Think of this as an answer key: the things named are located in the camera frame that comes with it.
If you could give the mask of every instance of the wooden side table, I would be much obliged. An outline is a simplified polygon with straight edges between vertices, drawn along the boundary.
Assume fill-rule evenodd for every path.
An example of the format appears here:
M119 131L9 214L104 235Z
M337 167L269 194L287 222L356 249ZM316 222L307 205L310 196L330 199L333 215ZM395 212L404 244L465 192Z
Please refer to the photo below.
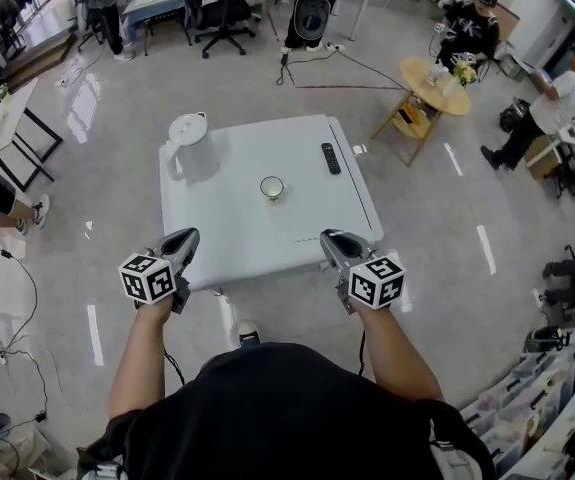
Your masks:
M429 85L427 75L429 75L433 66L433 62L429 59L418 57L403 59L400 64L400 71L410 89L394 110L389 113L382 126L371 137L375 139L391 123L407 137L417 140L419 144L408 161L399 156L407 167L411 167L412 162L425 146L443 114L462 117L466 116L471 109L469 96L467 96L462 87L458 87L449 97L443 96L443 89L449 83L448 77L443 77L435 87ZM413 97L419 98L430 107L427 109L429 110L427 114L430 115L428 116L426 113L421 112L421 109L416 108L417 119L412 124L407 124L398 111Z

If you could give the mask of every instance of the sneaker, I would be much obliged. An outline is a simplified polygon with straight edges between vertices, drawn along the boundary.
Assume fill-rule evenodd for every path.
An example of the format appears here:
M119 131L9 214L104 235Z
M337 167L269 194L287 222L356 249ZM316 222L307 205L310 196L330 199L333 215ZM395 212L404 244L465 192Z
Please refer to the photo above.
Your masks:
M243 320L238 323L238 342L241 347L260 345L260 335L255 322Z
M16 229L18 230L18 232L21 235L27 234L27 224L25 224L25 221L22 219L18 219L18 224L16 225Z
M496 159L496 154L487 146L480 146L480 152L483 154L489 165L492 166L494 171L497 171L498 168L502 165L502 163Z
M114 59L116 59L116 60L131 60L135 56L136 55L134 54L134 52L129 52L127 50L123 50L118 55L114 55Z
M47 194L43 195L38 200L38 204L34 205L34 211L36 212L33 220L34 224L38 228L45 227L45 219L47 218L47 212L49 212L49 196Z

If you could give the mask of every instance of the white floor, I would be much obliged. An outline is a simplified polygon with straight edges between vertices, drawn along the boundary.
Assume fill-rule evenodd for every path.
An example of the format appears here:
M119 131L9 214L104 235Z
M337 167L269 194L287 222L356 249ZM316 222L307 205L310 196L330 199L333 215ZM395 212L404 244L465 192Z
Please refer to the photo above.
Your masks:
M397 249L408 269L409 299L398 318L451 403L463 404L506 371L525 334L545 322L532 290L543 287L544 263L564 257L565 244L575 247L575 199L556 200L553 186L534 181L522 165L514 173L494 172L479 152L481 144L503 143L499 112L514 96L533 98L533 87L492 68L468 89L470 115L443 118L407 168L394 150L409 144L393 131L369 140L400 92L299 89L289 77L282 87L275 84L289 10L270 7L278 38L268 19L255 39L241 36L244 57L219 44L203 60L180 29L161 27L149 57L140 52L119 63L91 42L80 58L74 50L67 69L39 81L30 108L65 144L47 164L56 182L40 177L30 195L49 193L52 210L42 231L31 229L23 239L0 236L38 287L36 315L17 347L40 364L49 397L40 428L70 463L75 448L98 437L107 422L108 391L134 313L116 269L162 234L158 148L184 113L205 111L214 128L319 113L338 117L352 145L361 146L357 161L385 229L382 248ZM398 79L404 57L427 55L431 21L369 8L359 40L350 43L344 35L355 10L343 2L329 26L329 38L342 41L349 55ZM89 67L76 79L77 66ZM391 85L339 55L291 70L297 85ZM32 126L23 123L21 135L40 147L46 139ZM5 154L14 165L21 162ZM312 269L227 287L226 298L194 294L185 313L168 324L167 347L192 379L227 350L233 306L236 316L258 321L264 339L303 343L356 371L361 329L337 302L335 281L331 272ZM24 272L0 256L0 343L8 343L33 303ZM167 390L178 387L169 369ZM33 364L23 356L0 363L0 411L20 422L42 405Z

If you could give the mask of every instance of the shelf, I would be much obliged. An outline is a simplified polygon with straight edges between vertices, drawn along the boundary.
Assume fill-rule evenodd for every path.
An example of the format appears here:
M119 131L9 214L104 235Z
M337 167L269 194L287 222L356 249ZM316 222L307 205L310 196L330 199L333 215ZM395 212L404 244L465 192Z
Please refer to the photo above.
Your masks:
M407 137L416 140L424 140L427 138L426 135L429 127L431 126L431 121L427 119L427 116L425 116L425 114L420 111L418 111L418 116L420 118L419 123L407 124L405 121L403 121L403 118L400 117L400 114L396 112L396 115L393 117L391 122L402 133L407 135Z

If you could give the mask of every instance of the hand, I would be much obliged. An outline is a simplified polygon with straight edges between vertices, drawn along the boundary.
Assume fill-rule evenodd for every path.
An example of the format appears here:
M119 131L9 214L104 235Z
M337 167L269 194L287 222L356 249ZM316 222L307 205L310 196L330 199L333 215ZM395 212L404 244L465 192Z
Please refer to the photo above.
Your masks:
M147 320L153 320L157 323L164 325L167 320L169 320L169 315L171 315L171 306L173 302L173 294L168 295L162 300L159 300L155 304L143 304L138 309L138 317Z

